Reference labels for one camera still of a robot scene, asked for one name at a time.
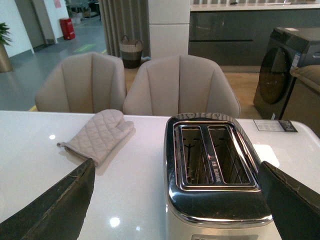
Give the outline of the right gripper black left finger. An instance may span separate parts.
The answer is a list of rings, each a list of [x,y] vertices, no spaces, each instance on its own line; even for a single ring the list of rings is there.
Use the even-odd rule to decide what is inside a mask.
[[[26,207],[0,224],[2,240],[76,240],[95,183],[89,158]]]

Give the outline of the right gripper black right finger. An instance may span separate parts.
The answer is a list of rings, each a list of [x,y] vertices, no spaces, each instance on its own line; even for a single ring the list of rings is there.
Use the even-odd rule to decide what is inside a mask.
[[[267,161],[259,166],[258,180],[283,240],[320,238],[320,194]]]

